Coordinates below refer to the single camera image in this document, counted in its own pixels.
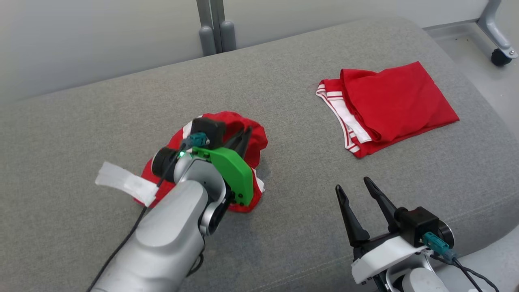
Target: folded red shorts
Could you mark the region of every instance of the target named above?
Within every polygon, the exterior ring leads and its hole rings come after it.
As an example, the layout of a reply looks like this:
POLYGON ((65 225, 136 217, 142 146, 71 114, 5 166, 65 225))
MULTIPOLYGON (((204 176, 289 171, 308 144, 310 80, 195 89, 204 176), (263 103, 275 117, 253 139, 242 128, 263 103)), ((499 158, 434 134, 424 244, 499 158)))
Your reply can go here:
MULTIPOLYGON (((251 139, 249 141, 249 146, 247 148, 247 152, 245 153, 245 162, 251 167, 254 178, 253 178, 253 186, 254 186, 254 194, 251 200, 251 203, 249 206, 239 206, 231 204, 229 206, 229 210, 236 211, 236 212, 250 212, 256 204, 260 201, 260 198, 262 196, 262 193, 264 191, 264 185, 263 182, 256 177, 256 170, 255 168, 260 164, 260 150, 267 147, 267 136, 265 134, 264 128, 258 124, 257 122, 250 120, 246 117, 241 116, 238 113, 235 112, 220 112, 216 114, 204 114, 203 117, 210 118, 215 121, 222 121, 225 122, 226 130, 224 135, 224 142, 226 142, 230 137, 232 137, 234 134, 236 134, 238 131, 242 129, 247 129, 249 126, 252 127, 252 134, 251 139)), ((191 122, 189 122, 187 125, 185 125, 182 129, 180 129, 178 132, 173 135, 171 140, 169 141, 167 147, 178 149, 180 147, 180 143, 182 142, 182 139, 187 138, 191 132, 191 122)), ((146 166, 144 167, 142 174, 142 178, 145 178, 151 182, 158 183, 160 180, 159 177, 155 176, 152 173, 152 159, 146 163, 146 166)), ((155 207, 155 205, 160 202, 160 200, 166 196, 171 189, 175 187, 175 183, 164 181, 161 185, 159 190, 157 191, 157 194, 155 195, 155 201, 150 205, 150 207, 155 207)))
POLYGON ((341 122, 345 147, 358 158, 459 121, 419 62, 379 73, 342 69, 340 79, 322 80, 316 94, 341 122))

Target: caster wheel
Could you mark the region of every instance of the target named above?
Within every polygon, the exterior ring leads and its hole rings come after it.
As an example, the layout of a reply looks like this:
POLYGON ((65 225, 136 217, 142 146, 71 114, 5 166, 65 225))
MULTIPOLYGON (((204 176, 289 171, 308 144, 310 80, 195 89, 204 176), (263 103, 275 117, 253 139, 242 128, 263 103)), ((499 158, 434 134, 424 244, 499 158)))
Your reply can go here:
POLYGON ((492 64, 497 67, 504 66, 512 61, 512 59, 508 58, 500 49, 495 49, 492 52, 492 57, 490 58, 492 64))

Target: teal connector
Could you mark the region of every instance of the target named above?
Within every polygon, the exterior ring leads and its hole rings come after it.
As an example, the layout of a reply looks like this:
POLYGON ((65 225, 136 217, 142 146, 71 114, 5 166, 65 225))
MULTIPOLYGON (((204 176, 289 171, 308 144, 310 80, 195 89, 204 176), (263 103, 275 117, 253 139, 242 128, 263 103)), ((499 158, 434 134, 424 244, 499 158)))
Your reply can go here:
POLYGON ((432 232, 427 232, 422 237, 424 244, 430 249, 436 251, 441 256, 444 255, 449 250, 449 245, 445 243, 445 241, 441 240, 438 236, 434 235, 432 232))
POLYGON ((453 259, 457 258, 458 254, 454 250, 449 249, 442 256, 447 261, 448 264, 452 264, 453 263, 453 259))
POLYGON ((192 148, 192 147, 204 147, 208 144, 207 136, 205 133, 198 132, 193 133, 189 135, 189 145, 186 145, 186 149, 192 148))

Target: white tag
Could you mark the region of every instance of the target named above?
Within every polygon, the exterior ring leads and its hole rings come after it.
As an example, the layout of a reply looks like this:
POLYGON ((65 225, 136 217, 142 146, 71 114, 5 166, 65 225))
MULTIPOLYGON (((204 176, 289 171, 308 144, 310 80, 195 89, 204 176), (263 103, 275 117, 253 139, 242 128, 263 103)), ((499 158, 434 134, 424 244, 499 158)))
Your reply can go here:
POLYGON ((126 169, 110 162, 104 162, 95 184, 116 188, 141 201, 148 207, 155 200, 158 187, 149 180, 136 176, 126 169))
POLYGON ((261 180, 256 175, 256 169, 252 168, 252 173, 254 174, 254 178, 256 179, 256 182, 258 184, 259 189, 261 190, 261 193, 265 192, 265 183, 263 182, 263 180, 261 180))

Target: gray sofa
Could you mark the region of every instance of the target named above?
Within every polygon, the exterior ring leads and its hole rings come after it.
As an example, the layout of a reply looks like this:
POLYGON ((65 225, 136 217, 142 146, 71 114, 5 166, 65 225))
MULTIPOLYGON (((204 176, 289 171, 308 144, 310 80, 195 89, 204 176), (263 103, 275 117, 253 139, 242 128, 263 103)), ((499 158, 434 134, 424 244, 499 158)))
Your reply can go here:
POLYGON ((250 214, 226 214, 182 291, 373 290, 351 277, 334 192, 340 183, 363 226, 384 233, 364 176, 447 222, 463 255, 519 224, 519 145, 502 120, 418 26, 362 20, 3 107, 0 290, 85 290, 141 209, 94 184, 103 161, 140 174, 186 122, 223 110, 265 127, 266 192, 250 214), (460 121, 356 159, 318 82, 414 61, 460 121))

